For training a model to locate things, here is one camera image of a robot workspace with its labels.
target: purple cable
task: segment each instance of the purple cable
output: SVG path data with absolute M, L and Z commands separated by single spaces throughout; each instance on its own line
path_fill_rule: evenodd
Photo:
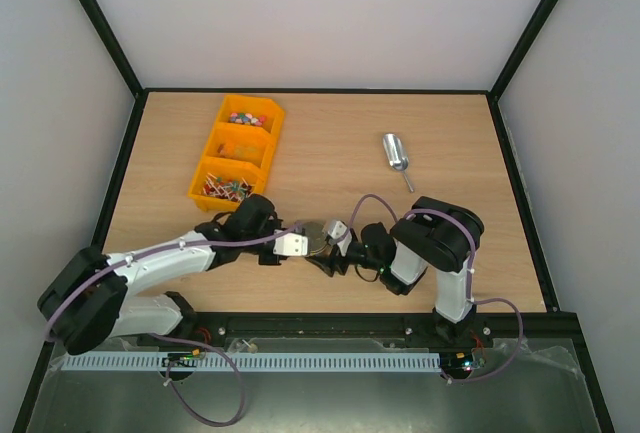
M 227 420 L 227 421 L 209 420 L 208 418 L 205 418 L 204 416 L 202 416 L 199 413 L 197 413 L 193 408 L 191 408 L 189 406 L 189 404 L 186 402 L 186 400 L 180 394 L 180 392 L 178 391 L 178 388 L 176 388 L 176 385 L 174 385 L 173 381 L 171 381 L 171 377 L 169 376 L 171 374 L 171 367 L 175 363 L 177 363 L 177 361 L 169 362 L 169 364 L 167 365 L 167 370 L 165 371 L 164 377 L 165 377 L 165 380 L 168 381 L 168 385 L 171 387 L 171 389 L 175 393 L 176 397 L 178 398 L 178 401 L 180 401 L 180 404 L 185 409 L 185 411 L 187 413 L 189 413 L 193 418 L 198 420 L 200 423 L 203 423 L 203 424 L 205 424 L 207 426 L 223 427 L 223 426 L 234 425 L 238 421 L 240 421 L 240 419 L 242 418 L 242 413 L 244 412 L 244 405 L 245 405 L 245 403 L 247 401 L 246 387 L 245 387 L 245 384 L 244 384 L 244 380 L 242 379 L 242 375 L 240 374 L 240 370 L 238 370 L 238 367 L 236 366 L 236 364 L 233 362 L 233 360 L 224 351 L 222 351 L 220 348 L 214 348 L 211 345 L 207 345 L 206 343 L 201 343 L 199 341 L 182 340 L 182 339 L 178 339 L 178 338 L 170 338 L 170 337 L 167 337 L 167 336 L 156 335 L 155 333 L 149 333 L 149 335 L 153 336 L 154 338 L 156 338 L 158 340 L 161 340 L 161 341 L 167 341 L 169 343 L 177 343 L 177 344 L 181 344 L 181 345 L 197 346 L 198 348 L 202 348 L 204 350 L 207 350 L 207 351 L 210 351 L 210 352 L 215 353 L 217 355 L 220 355 L 224 359 L 224 361 L 226 361 L 227 364 L 233 370 L 233 374 L 235 375 L 236 379 L 238 380 L 238 385 L 240 386 L 240 405 L 238 406 L 238 411 L 236 411 L 236 414 L 233 415 L 233 418 L 231 418 L 230 420 Z
M 349 234 L 349 232 L 351 231 L 351 228 L 353 228 L 353 224 L 356 221 L 356 215 L 358 214 L 358 210 L 362 206 L 362 203 L 364 203 L 364 200 L 366 200 L 367 198 L 374 198 L 374 199 L 378 200 L 380 203 L 382 203 L 382 205 L 387 210 L 389 210 L 389 213 L 391 213 L 391 216 L 393 217 L 393 222 L 396 223 L 398 221 L 398 217 L 396 216 L 395 212 L 393 211 L 393 208 L 391 208 L 391 205 L 389 203 L 387 203 L 382 197 L 380 197 L 378 195 L 374 195 L 373 193 L 368 193 L 368 194 L 364 195 L 362 198 L 360 198 L 358 203 L 356 203 L 356 206 L 353 209 L 353 213 L 351 213 L 351 218 L 349 219 L 349 224 L 347 225 L 347 231 L 345 231 L 342 236 L 340 236 L 337 239 L 333 240 L 335 243 L 340 243 Z
M 511 364 L 511 362 L 514 360 L 514 358 L 520 351 L 520 346 L 522 345 L 522 341 L 524 339 L 524 325 L 522 324 L 522 315 L 520 314 L 520 310 L 518 310 L 516 305 L 514 305 L 509 300 L 505 300 L 504 298 L 489 298 L 488 300 L 474 301 L 474 304 L 476 305 L 484 305 L 486 303 L 506 303 L 511 308 L 513 308 L 513 311 L 516 314 L 516 318 L 518 318 L 518 341 L 516 342 L 516 347 L 513 350 L 513 353 L 511 353 L 511 356 L 507 359 L 507 361 L 505 361 L 502 365 L 500 365 L 499 368 L 492 371 L 491 373 L 487 373 L 486 375 L 478 376 L 475 378 L 466 378 L 464 380 L 456 380 L 454 378 L 451 378 L 444 371 L 441 371 L 440 373 L 441 376 L 445 378 L 448 383 L 465 384 L 465 383 L 473 383 L 481 380 L 488 380 L 489 378 L 492 378 L 500 374 L 501 372 L 503 372 L 504 369 Z
M 471 274 L 471 272 L 473 271 L 472 270 L 473 261 L 476 259 L 476 242 L 473 241 L 473 236 L 471 236 L 471 232 L 467 228 L 465 228 L 465 226 L 462 223 L 460 223 L 458 220 L 456 220 L 453 216 L 447 215 L 446 213 L 442 213 L 441 211 L 430 210 L 425 208 L 417 208 L 415 210 L 407 211 L 407 213 L 405 213 L 404 215 L 404 218 L 406 219 L 409 216 L 413 216 L 413 215 L 432 215 L 432 216 L 439 216 L 440 218 L 444 218 L 449 223 L 456 226 L 462 232 L 462 234 L 467 238 L 467 241 L 469 242 L 469 251 L 471 253 L 469 254 L 469 262 L 467 263 L 467 291 L 465 294 L 467 296 L 467 299 L 470 300 L 471 299 L 471 283 L 473 281 L 473 275 Z
M 156 253 L 162 253 L 163 251 L 177 250 L 181 247 L 187 248 L 191 246 L 225 246 L 225 247 L 231 247 L 231 248 L 233 247 L 241 248 L 243 246 L 260 245 L 262 243 L 273 241 L 276 238 L 280 238 L 281 236 L 291 233 L 296 228 L 298 228 L 298 226 L 299 226 L 298 223 L 294 223 L 292 226 L 290 226 L 286 230 L 282 230 L 279 233 L 265 236 L 264 238 L 258 238 L 256 240 L 246 240 L 246 241 L 197 240 L 197 241 L 188 241 L 183 245 L 180 245 L 180 243 L 171 243 L 168 245 L 156 246 L 155 248 L 149 248 L 148 250 L 145 250 L 141 253 L 138 253 L 137 255 L 134 255 L 132 261 L 141 260 L 143 258 L 146 258 L 147 256 L 155 255 Z M 118 261 L 113 265 L 109 265 L 106 268 L 92 275 L 89 279 L 87 279 L 80 286 L 78 286 L 78 288 L 73 290 L 73 292 L 60 304 L 58 309 L 53 312 L 53 314 L 49 318 L 49 321 L 47 321 L 47 325 L 45 326 L 45 334 L 44 334 L 45 341 L 53 342 L 56 340 L 53 336 L 51 336 L 51 330 L 53 329 L 53 325 L 56 324 L 56 321 L 58 321 L 62 313 L 64 313 L 65 310 L 69 308 L 69 305 L 73 303 L 76 298 L 78 298 L 88 287 L 93 285 L 96 281 L 98 281 L 102 277 L 126 265 L 127 265 L 127 262 L 125 260 Z

